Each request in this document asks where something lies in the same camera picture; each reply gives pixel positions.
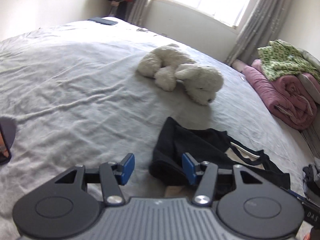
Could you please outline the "grey pink pillow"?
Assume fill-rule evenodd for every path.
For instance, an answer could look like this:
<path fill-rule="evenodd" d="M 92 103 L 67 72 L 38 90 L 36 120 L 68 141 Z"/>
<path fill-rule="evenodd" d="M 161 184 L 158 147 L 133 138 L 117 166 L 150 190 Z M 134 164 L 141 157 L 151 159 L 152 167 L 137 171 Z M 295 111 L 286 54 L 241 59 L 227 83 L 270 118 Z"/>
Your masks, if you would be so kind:
<path fill-rule="evenodd" d="M 308 51 L 304 49 L 300 49 L 299 52 L 303 55 L 303 58 L 311 63 L 314 67 L 319 70 L 319 60 L 311 55 Z M 319 104 L 319 82 L 309 73 L 299 74 L 298 79 L 306 89 L 306 91 L 310 94 L 313 100 Z"/>

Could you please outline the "black and cream raglan sweatshirt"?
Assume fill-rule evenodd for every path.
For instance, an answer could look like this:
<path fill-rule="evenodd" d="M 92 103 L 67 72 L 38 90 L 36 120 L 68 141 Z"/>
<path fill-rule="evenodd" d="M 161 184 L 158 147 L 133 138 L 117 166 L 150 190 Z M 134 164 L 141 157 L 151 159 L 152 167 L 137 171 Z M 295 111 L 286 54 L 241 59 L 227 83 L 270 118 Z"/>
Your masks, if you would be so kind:
<path fill-rule="evenodd" d="M 150 174 L 167 186 L 187 186 L 182 155 L 190 153 L 199 163 L 208 161 L 230 170 L 244 165 L 278 187 L 291 188 L 290 175 L 281 171 L 263 150 L 254 151 L 230 137 L 226 131 L 182 127 L 168 117 L 153 149 Z"/>

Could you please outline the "grey bed sheet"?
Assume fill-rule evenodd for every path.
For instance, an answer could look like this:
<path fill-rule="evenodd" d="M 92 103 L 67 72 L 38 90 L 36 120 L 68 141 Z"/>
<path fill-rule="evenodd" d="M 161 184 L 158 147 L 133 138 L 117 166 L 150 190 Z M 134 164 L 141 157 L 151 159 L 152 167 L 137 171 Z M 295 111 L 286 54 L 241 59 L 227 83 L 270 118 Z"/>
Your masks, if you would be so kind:
<path fill-rule="evenodd" d="M 165 92 L 137 72 L 140 59 L 172 40 L 119 21 L 79 21 L 40 28 L 1 42 L 1 116 L 17 126 L 12 159 L 1 167 L 1 239 L 17 239 L 14 204 L 75 165 L 98 167 L 131 152 L 136 167 L 125 196 L 163 197 L 165 186 L 148 171 L 168 117 L 188 129 L 226 131 L 263 150 L 303 193 L 303 167 L 313 156 L 302 135 L 270 114 L 242 77 L 184 44 L 200 64 L 218 68 L 223 88 L 209 106 L 184 87 Z"/>

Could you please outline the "grey padded headboard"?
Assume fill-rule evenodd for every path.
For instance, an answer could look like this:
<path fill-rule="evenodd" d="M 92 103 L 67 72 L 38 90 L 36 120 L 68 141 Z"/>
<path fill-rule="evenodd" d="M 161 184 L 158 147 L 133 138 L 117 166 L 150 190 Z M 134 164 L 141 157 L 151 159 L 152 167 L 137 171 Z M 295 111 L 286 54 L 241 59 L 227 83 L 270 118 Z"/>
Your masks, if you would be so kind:
<path fill-rule="evenodd" d="M 319 135 L 319 120 L 315 120 L 310 127 L 301 131 L 301 135 L 308 144 L 314 157 L 319 158 L 319 144 L 320 144 L 320 135 Z"/>

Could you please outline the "green patterned blanket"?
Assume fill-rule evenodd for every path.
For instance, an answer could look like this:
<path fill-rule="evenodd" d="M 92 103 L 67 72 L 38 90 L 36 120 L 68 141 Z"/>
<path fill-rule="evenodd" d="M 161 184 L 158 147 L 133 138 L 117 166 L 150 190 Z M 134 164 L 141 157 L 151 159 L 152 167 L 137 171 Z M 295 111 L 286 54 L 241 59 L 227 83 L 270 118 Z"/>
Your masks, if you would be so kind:
<path fill-rule="evenodd" d="M 311 74 L 319 81 L 319 60 L 308 51 L 283 40 L 274 40 L 257 49 L 261 68 L 270 81 L 285 75 Z"/>

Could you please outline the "pink folded quilt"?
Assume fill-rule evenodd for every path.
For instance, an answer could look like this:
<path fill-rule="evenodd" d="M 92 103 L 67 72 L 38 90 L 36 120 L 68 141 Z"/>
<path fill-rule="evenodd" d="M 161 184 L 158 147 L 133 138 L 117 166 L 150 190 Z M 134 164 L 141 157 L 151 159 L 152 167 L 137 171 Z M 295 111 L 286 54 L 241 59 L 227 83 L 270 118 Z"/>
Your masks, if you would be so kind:
<path fill-rule="evenodd" d="M 297 130 L 308 128 L 316 118 L 315 101 L 298 77 L 285 75 L 270 81 L 263 74 L 261 61 L 245 65 L 242 73 L 271 114 Z"/>

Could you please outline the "black folded garment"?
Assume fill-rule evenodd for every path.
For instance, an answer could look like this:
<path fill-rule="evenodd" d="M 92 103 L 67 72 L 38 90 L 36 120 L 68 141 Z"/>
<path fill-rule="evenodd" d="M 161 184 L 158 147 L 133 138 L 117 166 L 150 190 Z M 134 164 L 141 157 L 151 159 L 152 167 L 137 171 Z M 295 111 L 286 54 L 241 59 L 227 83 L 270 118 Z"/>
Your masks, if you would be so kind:
<path fill-rule="evenodd" d="M 303 172 L 304 192 L 312 192 L 319 196 L 319 170 L 317 165 L 315 163 L 309 164 L 303 168 Z"/>

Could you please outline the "grey dotted curtain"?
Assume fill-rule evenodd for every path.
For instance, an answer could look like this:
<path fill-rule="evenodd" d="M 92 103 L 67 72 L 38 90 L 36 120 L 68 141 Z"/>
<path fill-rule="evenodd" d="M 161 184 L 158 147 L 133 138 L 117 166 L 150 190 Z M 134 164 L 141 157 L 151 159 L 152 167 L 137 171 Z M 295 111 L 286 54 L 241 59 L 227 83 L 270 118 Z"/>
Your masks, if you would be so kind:
<path fill-rule="evenodd" d="M 225 59 L 225 64 L 230 66 L 238 59 L 250 65 L 257 59 L 257 49 L 267 46 L 270 40 L 278 37 L 291 2 L 292 0 L 258 0 Z"/>

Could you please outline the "white plush dog toy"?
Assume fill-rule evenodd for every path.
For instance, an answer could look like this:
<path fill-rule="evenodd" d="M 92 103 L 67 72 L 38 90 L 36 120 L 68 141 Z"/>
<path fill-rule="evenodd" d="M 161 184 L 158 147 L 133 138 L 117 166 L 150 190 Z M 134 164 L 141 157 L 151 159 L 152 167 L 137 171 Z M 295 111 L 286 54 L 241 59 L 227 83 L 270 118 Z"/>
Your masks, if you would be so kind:
<path fill-rule="evenodd" d="M 197 63 L 176 44 L 155 48 L 139 62 L 137 71 L 153 78 L 155 84 L 172 92 L 179 81 L 186 93 L 199 105 L 208 105 L 223 87 L 222 73 L 215 67 Z"/>

